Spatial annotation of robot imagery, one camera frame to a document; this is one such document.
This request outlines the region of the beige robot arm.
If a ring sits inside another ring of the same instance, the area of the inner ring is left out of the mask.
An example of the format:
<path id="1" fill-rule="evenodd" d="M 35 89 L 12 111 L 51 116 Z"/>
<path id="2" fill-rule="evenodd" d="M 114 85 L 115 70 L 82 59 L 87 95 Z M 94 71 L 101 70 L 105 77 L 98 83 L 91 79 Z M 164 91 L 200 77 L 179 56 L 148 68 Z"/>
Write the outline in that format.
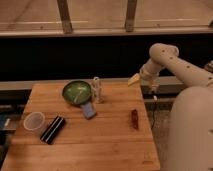
<path id="1" fill-rule="evenodd" d="M 213 73 L 181 58 L 175 45 L 155 43 L 149 60 L 127 85 L 154 80 L 164 68 L 186 85 L 170 114 L 168 171 L 213 171 Z"/>

